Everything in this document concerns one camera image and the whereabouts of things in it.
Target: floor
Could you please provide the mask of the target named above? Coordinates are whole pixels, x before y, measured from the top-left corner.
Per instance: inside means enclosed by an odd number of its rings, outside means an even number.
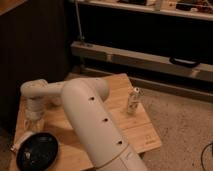
[[[142,103],[163,146],[144,155],[151,171],[200,171],[202,149],[213,141],[213,104],[143,89]],[[12,137],[0,129],[0,170],[8,170]],[[203,161],[213,168],[211,148]]]

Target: small bottle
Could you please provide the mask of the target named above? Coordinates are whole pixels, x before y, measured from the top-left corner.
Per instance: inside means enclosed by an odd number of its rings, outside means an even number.
[[[134,87],[133,91],[129,94],[128,102],[127,102],[127,113],[134,114],[138,103],[140,102],[142,96],[142,91],[139,87]]]

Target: robot arm segment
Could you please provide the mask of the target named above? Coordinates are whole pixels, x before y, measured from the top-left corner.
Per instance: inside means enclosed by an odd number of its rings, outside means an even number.
[[[98,171],[147,171],[103,104],[109,96],[105,80],[78,78],[51,84],[36,80],[24,83],[21,92],[30,120],[42,117],[44,96],[61,96],[65,114]]]

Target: black cable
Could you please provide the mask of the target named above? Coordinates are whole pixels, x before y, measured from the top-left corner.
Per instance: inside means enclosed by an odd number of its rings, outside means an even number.
[[[200,157],[201,167],[202,167],[203,171],[206,171],[205,166],[204,166],[204,163],[203,163],[203,155],[204,155],[204,152],[206,151],[206,149],[207,149],[209,146],[212,146],[212,150],[213,150],[213,142],[211,142],[210,144],[207,144],[207,145],[203,148],[202,153],[201,153],[201,157]]]

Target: black round object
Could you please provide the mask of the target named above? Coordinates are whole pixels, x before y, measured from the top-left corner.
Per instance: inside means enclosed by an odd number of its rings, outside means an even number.
[[[21,171],[43,171],[55,160],[58,142],[49,133],[30,136],[21,145],[16,163]]]

